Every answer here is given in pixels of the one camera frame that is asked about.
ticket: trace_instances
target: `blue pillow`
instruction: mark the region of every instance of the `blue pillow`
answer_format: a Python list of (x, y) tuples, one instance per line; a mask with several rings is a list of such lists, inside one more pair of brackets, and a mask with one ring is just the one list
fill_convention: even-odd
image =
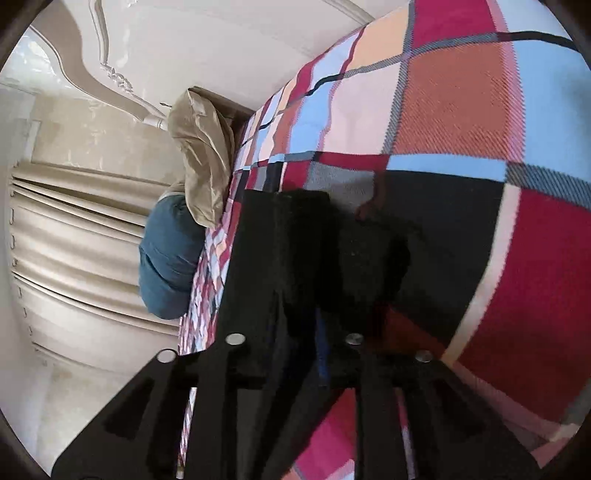
[(154, 206), (139, 245), (139, 293), (150, 313), (171, 320), (187, 312), (204, 242), (205, 227), (193, 220), (184, 195)]

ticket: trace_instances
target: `beige pillow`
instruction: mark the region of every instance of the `beige pillow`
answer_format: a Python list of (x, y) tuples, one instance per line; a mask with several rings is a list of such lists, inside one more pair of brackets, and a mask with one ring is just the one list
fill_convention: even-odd
[(168, 114), (168, 133), (184, 155), (189, 212), (199, 225), (214, 228), (232, 175), (232, 130), (209, 100), (186, 90)]

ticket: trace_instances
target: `pillow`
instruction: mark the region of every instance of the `pillow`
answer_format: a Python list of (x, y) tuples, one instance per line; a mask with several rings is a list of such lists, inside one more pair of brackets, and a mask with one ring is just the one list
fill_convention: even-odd
[(204, 242), (183, 194), (158, 201), (139, 245), (139, 293), (150, 313), (165, 320), (187, 313)]
[(189, 211), (199, 225), (214, 228), (232, 174), (232, 130), (208, 99), (186, 90), (168, 114), (168, 133), (183, 152)]

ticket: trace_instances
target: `metal screw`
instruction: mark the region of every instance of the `metal screw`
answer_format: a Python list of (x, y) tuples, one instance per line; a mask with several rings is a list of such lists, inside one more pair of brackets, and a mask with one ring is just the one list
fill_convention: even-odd
[(345, 342), (351, 346), (359, 346), (363, 343), (363, 335), (360, 333), (350, 333), (345, 337)]
[(231, 333), (226, 337), (228, 345), (242, 345), (244, 342), (246, 342), (246, 337), (241, 333)]
[(433, 354), (429, 350), (419, 350), (417, 353), (415, 353), (414, 358), (417, 362), (427, 364), (433, 360)]
[(160, 350), (158, 355), (156, 356), (156, 360), (161, 364), (169, 364), (177, 357), (177, 352), (167, 348), (166, 350)]

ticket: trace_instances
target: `plaid bedspread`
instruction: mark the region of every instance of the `plaid bedspread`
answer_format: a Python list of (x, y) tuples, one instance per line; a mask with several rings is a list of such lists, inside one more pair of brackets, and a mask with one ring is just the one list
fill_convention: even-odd
[[(180, 352), (215, 338), (243, 191), (324, 190), (422, 232), (386, 343), (431, 350), (545, 465), (591, 404), (590, 132), (591, 72), (537, 0), (413, 0), (354, 31), (251, 118)], [(354, 409), (286, 479), (352, 478)]]

